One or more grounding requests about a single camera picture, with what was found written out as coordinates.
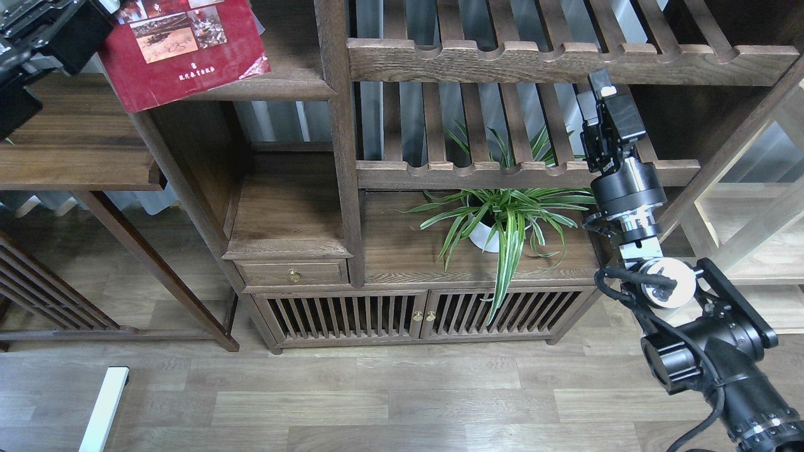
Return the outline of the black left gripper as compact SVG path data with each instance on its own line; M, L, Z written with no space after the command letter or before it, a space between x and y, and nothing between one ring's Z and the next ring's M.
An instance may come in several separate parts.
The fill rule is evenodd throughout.
M2 84L80 73L117 21L101 1L23 1L2 12Z

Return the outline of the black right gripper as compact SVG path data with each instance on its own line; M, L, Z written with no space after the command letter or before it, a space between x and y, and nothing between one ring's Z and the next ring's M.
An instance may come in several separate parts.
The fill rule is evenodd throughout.
M641 162L636 143L646 129L633 98L617 94L609 72L591 72L592 91L579 92L581 132L589 171L600 172L590 186L599 212L585 218L595 232L659 232L653 211L666 203L655 166Z

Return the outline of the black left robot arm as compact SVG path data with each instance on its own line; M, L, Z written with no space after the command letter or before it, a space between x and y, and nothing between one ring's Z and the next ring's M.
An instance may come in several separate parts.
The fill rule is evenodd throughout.
M119 1L22 1L2 13L1 129L6 139L43 108L28 86L80 73L110 35Z

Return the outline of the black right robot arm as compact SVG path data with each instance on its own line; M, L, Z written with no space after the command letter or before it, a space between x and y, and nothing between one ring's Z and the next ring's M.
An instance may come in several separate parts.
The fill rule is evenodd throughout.
M646 129L631 95L606 70L589 75L577 95L598 212L584 228L619 249L619 264L595 273L603 294L631 309L652 374L669 394L700 392L712 407L681 435L675 451L711 426L724 424L738 451L801 451L802 420L756 363L778 345L767 321L710 260L695 266L666 257L653 211L666 202L655 166L640 160Z

